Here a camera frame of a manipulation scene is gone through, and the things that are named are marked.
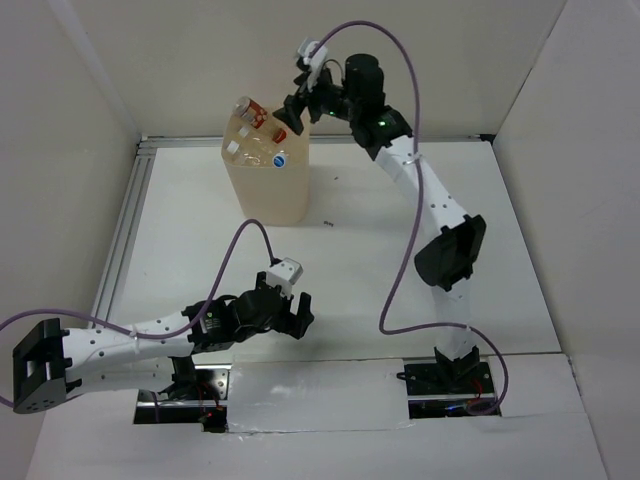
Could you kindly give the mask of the small bottle red cap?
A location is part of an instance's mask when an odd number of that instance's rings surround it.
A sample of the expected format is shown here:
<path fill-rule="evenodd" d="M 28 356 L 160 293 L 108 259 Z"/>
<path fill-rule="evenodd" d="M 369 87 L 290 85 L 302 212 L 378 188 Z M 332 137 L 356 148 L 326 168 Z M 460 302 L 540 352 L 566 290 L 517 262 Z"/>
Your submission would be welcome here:
<path fill-rule="evenodd" d="M 233 114 L 275 144 L 280 144 L 287 137 L 287 132 L 279 126 L 267 109 L 248 96 L 242 96 L 237 100 Z"/>

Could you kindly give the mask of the clear bottle white cap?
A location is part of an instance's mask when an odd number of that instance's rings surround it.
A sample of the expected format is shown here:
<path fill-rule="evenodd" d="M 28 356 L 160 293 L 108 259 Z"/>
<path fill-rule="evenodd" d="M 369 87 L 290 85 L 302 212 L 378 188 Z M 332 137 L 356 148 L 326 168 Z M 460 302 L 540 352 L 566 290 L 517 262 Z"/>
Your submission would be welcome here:
<path fill-rule="evenodd" d="M 288 163 L 288 154 L 283 150 L 269 146 L 247 147 L 244 153 L 244 166 L 256 168 L 283 169 Z"/>

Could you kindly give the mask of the clear bottle diagonal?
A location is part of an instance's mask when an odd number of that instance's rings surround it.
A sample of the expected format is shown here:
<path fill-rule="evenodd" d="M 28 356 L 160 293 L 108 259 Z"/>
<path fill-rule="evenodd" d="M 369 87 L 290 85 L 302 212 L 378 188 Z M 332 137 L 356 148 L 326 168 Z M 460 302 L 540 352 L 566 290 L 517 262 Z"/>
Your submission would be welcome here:
<path fill-rule="evenodd" d="M 240 143 L 248 149 L 268 150 L 272 147 L 272 141 L 268 136 L 260 133 L 250 126 L 241 126 L 237 132 Z"/>

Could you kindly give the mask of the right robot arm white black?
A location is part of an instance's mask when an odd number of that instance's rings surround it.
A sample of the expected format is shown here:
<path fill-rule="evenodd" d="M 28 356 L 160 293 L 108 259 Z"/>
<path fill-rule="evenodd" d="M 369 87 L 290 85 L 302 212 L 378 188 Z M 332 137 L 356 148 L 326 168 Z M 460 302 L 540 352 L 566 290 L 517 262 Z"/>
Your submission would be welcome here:
<path fill-rule="evenodd" d="M 356 143 L 416 205 L 418 223 L 412 233 L 422 234 L 426 244 L 409 254 L 432 289 L 436 318 L 444 326 L 434 348 L 436 379 L 444 390 L 460 391 L 479 363 L 470 327 L 470 277 L 486 222 L 461 207 L 417 153 L 408 122 L 386 103 L 384 74 L 374 56 L 348 57 L 341 84 L 334 83 L 325 62 L 324 52 L 298 55 L 297 90 L 274 115 L 297 135 L 304 130 L 304 112 L 312 122 L 322 115 L 347 121 Z"/>

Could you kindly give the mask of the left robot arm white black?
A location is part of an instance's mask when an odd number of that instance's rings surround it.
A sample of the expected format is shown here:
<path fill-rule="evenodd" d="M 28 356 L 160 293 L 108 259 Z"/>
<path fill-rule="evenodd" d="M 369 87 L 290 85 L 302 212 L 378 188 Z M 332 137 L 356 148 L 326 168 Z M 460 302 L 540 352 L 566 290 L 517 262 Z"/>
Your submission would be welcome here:
<path fill-rule="evenodd" d="M 255 288 L 240 296 L 198 302 L 122 332 L 65 329 L 57 318 L 42 320 L 13 349 L 11 408 L 34 414 L 112 390 L 187 398 L 198 382 L 194 356 L 226 351 L 270 331 L 302 338 L 314 320 L 311 297 L 301 293 L 296 311 L 292 301 L 273 275 L 260 272 Z"/>

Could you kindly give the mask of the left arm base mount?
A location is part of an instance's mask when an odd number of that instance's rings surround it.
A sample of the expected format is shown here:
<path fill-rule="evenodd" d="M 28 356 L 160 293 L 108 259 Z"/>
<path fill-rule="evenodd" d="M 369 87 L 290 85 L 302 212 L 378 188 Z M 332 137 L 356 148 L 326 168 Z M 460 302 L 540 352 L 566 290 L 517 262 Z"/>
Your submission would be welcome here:
<path fill-rule="evenodd" d="M 226 433 L 231 365 L 196 364 L 194 372 L 194 382 L 161 393 L 140 390 L 133 424 L 191 425 L 207 433 Z"/>

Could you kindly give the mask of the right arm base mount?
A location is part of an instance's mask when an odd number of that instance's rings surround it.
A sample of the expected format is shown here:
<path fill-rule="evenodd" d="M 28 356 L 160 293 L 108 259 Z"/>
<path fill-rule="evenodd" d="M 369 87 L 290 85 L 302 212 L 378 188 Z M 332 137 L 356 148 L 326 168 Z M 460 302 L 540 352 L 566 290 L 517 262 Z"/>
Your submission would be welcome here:
<path fill-rule="evenodd" d="M 405 363 L 396 373 L 406 388 L 411 419 L 500 414 L 489 364 L 481 360 L 477 346 L 456 360 L 434 352 L 434 360 Z"/>

